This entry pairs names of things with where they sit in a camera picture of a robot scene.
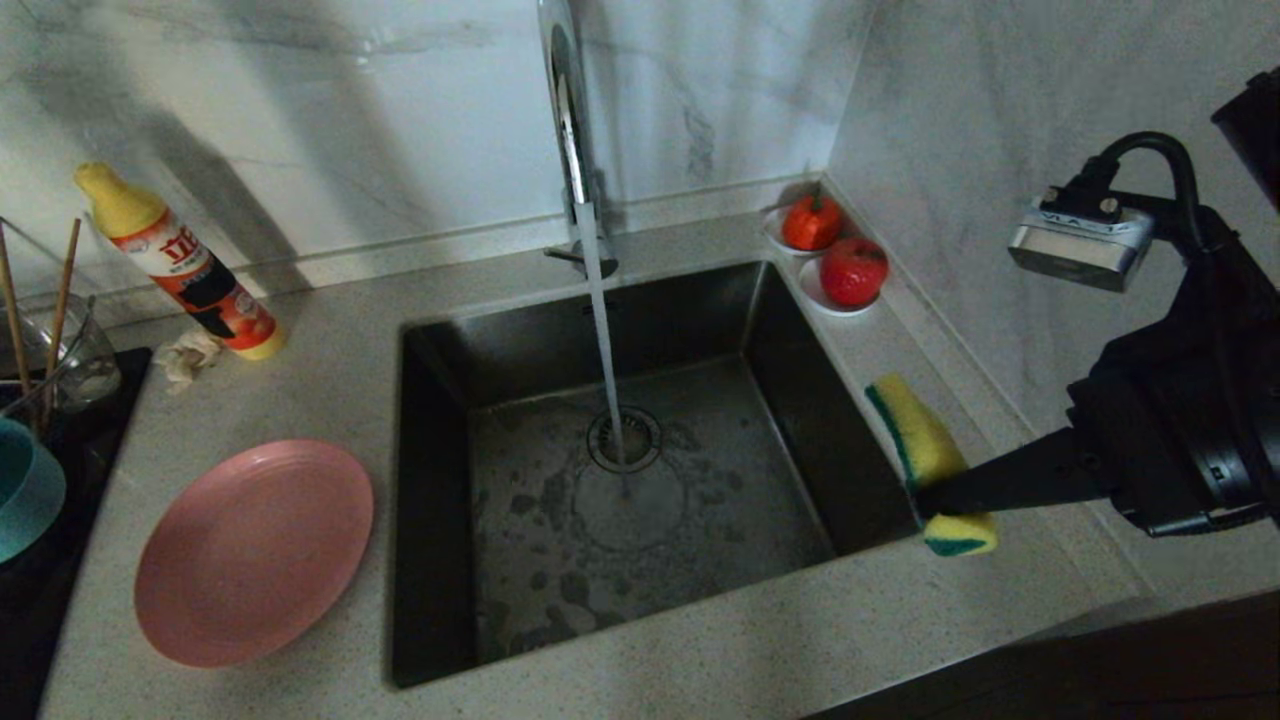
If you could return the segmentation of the pink plate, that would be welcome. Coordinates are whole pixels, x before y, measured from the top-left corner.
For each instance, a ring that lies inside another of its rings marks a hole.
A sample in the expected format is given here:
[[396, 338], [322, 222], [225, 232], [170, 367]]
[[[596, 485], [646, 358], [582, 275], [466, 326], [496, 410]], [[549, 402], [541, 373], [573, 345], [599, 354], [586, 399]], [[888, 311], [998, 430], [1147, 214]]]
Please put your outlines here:
[[319, 439], [247, 448], [204, 473], [154, 528], [134, 615], [163, 657], [230, 667], [300, 638], [355, 578], [372, 532], [364, 465]]

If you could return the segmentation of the yellow-capped orange dish soap bottle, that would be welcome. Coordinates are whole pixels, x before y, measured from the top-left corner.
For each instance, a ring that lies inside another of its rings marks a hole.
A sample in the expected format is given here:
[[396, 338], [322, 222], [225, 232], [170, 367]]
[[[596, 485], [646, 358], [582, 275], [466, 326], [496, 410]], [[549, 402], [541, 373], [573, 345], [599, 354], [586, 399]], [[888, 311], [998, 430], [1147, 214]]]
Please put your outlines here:
[[79, 165], [73, 181], [90, 201], [95, 228], [209, 334], [248, 360], [284, 347], [275, 316], [165, 200], [106, 163]]

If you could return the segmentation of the running water stream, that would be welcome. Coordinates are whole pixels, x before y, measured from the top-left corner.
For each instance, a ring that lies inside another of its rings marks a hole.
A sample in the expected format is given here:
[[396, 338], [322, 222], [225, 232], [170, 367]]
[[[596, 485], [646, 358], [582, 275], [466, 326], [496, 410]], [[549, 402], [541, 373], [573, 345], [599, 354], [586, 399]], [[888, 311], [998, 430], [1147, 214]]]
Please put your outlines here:
[[596, 332], [596, 342], [602, 360], [602, 370], [605, 382], [605, 397], [611, 419], [611, 442], [613, 445], [614, 455], [613, 464], [622, 468], [627, 460], [625, 428], [614, 377], [611, 331], [604, 297], [603, 256], [596, 233], [595, 208], [591, 202], [575, 202], [571, 200], [570, 215], [573, 219], [575, 232], [579, 242], [581, 243], [582, 263], [586, 268], [588, 288], [591, 300], [591, 315]]

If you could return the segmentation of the orange-red tomato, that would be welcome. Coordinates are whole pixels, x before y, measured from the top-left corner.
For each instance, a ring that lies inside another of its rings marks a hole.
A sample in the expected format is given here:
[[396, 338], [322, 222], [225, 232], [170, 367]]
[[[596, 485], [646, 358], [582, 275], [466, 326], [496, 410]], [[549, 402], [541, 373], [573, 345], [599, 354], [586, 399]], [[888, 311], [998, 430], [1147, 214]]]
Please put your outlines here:
[[833, 199], [819, 193], [801, 196], [785, 213], [782, 243], [803, 252], [826, 250], [841, 236], [844, 222], [844, 209]]

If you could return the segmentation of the chrome kitchen faucet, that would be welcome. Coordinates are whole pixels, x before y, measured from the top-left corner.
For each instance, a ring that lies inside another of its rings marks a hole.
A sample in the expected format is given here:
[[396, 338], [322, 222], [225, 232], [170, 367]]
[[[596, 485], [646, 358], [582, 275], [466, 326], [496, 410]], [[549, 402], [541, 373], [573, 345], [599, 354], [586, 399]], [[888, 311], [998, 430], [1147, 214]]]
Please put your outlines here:
[[562, 204], [571, 242], [568, 250], [550, 249], [545, 254], [572, 263], [586, 275], [582, 223], [590, 220], [595, 228], [591, 234], [596, 241], [600, 274], [608, 279], [617, 272], [618, 261], [600, 227], [602, 193], [593, 156], [588, 92], [573, 10], [570, 0], [536, 1], [556, 146], [563, 174]]

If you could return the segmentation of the clear glass pot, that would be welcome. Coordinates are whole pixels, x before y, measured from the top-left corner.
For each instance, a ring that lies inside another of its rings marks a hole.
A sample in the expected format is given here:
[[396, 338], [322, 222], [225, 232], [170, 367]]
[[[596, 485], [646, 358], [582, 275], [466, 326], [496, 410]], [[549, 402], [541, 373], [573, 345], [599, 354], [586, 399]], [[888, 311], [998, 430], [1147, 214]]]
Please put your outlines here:
[[122, 384], [115, 350], [99, 325], [97, 299], [69, 295], [59, 336], [56, 301], [55, 293], [17, 301], [28, 389], [23, 389], [6, 310], [0, 309], [0, 416], [33, 416], [38, 409], [79, 413], [111, 397]]

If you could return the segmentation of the brown wooden chopstick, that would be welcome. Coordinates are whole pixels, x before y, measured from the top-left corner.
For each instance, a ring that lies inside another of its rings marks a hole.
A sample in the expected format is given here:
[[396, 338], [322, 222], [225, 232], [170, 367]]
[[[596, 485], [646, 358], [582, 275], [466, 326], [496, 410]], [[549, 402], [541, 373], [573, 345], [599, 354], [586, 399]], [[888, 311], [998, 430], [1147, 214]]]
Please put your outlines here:
[[54, 374], [58, 370], [58, 364], [61, 354], [61, 338], [64, 333], [65, 316], [67, 316], [67, 304], [70, 295], [70, 283], [76, 266], [76, 254], [78, 249], [79, 236], [81, 236], [82, 219], [76, 217], [70, 228], [70, 237], [67, 245], [67, 251], [64, 256], [64, 263], [61, 265], [60, 281], [58, 284], [58, 293], [55, 296], [51, 336], [49, 341], [47, 356], [46, 356], [46, 387], [42, 392], [42, 400], [45, 402], [44, 413], [41, 416], [42, 430], [49, 427], [50, 416], [54, 407]]

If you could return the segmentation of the crumpled white tissue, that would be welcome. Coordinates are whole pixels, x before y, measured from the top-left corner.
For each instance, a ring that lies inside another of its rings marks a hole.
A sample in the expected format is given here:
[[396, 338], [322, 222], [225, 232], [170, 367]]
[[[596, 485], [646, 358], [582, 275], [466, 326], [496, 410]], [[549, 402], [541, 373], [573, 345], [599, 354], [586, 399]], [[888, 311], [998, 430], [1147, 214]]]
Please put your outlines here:
[[196, 328], [180, 334], [170, 343], [163, 345], [154, 359], [168, 387], [170, 396], [186, 392], [197, 379], [202, 370], [214, 366], [224, 343], [220, 338], [207, 331]]

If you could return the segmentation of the red apple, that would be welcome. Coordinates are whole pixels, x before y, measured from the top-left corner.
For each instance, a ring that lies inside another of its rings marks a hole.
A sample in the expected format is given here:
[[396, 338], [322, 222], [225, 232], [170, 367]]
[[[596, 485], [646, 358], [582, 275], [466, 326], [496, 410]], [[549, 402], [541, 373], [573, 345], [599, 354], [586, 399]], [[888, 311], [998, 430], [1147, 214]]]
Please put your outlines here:
[[820, 288], [827, 300], [847, 309], [873, 304], [890, 275], [884, 250], [874, 241], [851, 236], [837, 240], [819, 260]]

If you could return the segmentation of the teal bowl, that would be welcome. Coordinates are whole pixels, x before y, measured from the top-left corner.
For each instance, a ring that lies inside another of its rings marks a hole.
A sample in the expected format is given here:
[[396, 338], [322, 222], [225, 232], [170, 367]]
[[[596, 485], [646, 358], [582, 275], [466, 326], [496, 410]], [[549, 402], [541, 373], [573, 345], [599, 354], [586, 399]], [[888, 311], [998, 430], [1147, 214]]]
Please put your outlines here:
[[67, 497], [61, 465], [24, 424], [0, 416], [0, 564], [52, 527]]

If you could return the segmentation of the stainless steel sink basin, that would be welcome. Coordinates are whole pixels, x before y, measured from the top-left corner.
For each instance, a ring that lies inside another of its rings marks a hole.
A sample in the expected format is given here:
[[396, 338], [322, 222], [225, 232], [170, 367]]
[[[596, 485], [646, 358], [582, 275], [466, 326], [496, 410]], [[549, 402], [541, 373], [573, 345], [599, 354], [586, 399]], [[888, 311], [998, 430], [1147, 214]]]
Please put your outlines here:
[[899, 541], [914, 520], [783, 277], [604, 295], [620, 406], [660, 456], [598, 466], [585, 295], [404, 329], [390, 680], [411, 688]]

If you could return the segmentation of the yellow sponge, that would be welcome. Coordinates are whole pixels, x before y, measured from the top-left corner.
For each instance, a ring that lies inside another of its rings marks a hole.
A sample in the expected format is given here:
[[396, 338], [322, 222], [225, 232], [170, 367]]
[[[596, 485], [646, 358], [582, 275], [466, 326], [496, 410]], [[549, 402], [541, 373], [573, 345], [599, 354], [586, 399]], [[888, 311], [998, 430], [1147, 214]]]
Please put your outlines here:
[[923, 510], [920, 497], [925, 489], [945, 489], [970, 469], [946, 424], [899, 374], [878, 378], [864, 388], [864, 395], [893, 441], [924, 544], [943, 559], [993, 552], [998, 547], [998, 532], [991, 514], [927, 516]]

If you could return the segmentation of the round metal drain strainer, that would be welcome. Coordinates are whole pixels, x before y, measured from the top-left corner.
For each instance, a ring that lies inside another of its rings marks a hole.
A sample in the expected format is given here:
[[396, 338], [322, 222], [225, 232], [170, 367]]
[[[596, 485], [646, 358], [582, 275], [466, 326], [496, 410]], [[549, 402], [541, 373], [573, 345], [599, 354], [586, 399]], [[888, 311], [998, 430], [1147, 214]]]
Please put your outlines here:
[[600, 468], [614, 474], [635, 474], [660, 456], [660, 425], [648, 411], [622, 405], [620, 424], [611, 413], [596, 416], [588, 429], [588, 452]]

